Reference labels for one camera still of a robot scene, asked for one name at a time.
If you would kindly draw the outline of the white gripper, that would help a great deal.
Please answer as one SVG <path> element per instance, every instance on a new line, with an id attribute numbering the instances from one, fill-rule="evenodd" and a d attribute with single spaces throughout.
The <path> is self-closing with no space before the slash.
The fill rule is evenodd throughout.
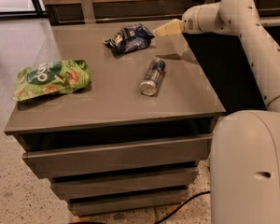
<path id="1" fill-rule="evenodd" d="M 188 34 L 201 34 L 207 31 L 206 6 L 196 6 L 189 8 L 183 15 L 182 21 L 172 19 L 154 30 L 155 36 L 170 36 Z"/>

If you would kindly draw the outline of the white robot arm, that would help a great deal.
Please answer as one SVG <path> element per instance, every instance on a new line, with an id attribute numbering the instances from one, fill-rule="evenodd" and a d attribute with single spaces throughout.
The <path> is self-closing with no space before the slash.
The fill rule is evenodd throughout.
<path id="1" fill-rule="evenodd" d="M 156 36 L 216 33 L 235 35 L 267 109 L 280 112 L 280 46 L 260 23 L 253 0 L 221 0 L 189 8 L 154 30 Z"/>

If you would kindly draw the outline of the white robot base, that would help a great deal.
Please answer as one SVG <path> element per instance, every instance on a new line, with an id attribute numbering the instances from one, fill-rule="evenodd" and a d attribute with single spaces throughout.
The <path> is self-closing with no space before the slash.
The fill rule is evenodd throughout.
<path id="1" fill-rule="evenodd" d="M 280 113 L 240 111 L 215 128 L 211 223 L 280 224 Z"/>

